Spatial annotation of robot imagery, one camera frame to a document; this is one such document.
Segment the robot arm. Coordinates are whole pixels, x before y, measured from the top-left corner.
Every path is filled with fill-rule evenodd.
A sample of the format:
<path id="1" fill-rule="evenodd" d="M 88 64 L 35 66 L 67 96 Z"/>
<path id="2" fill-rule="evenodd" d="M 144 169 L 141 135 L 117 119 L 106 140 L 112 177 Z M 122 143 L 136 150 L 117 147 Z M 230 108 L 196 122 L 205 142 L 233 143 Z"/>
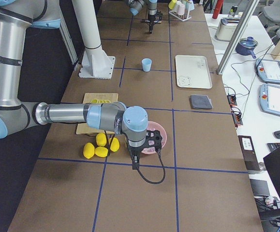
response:
<path id="1" fill-rule="evenodd" d="M 125 0 L 124 2 L 133 16 L 136 16 L 145 6 L 147 7 L 148 32 L 151 34 L 157 22 L 157 0 Z"/>
<path id="2" fill-rule="evenodd" d="M 60 103 L 73 65 L 58 29 L 28 28 L 19 99 L 24 102 Z M 34 165 L 49 126 L 36 126 L 0 139 L 0 172 Z"/>

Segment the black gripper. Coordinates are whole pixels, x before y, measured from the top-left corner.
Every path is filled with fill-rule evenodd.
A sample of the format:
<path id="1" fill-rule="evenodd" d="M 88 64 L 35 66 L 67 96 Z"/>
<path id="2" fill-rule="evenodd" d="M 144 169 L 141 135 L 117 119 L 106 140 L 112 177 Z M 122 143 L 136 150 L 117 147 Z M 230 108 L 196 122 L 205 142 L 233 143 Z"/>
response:
<path id="1" fill-rule="evenodd" d="M 155 19 L 156 19 L 156 16 L 154 14 L 147 15 L 149 33 L 152 33 L 152 31 L 153 31 L 153 24 L 154 24 Z"/>
<path id="2" fill-rule="evenodd" d="M 132 169 L 139 169 L 139 158 L 144 148 L 146 148 L 144 145 L 140 147 L 132 147 L 128 145 L 128 151 L 132 157 Z"/>

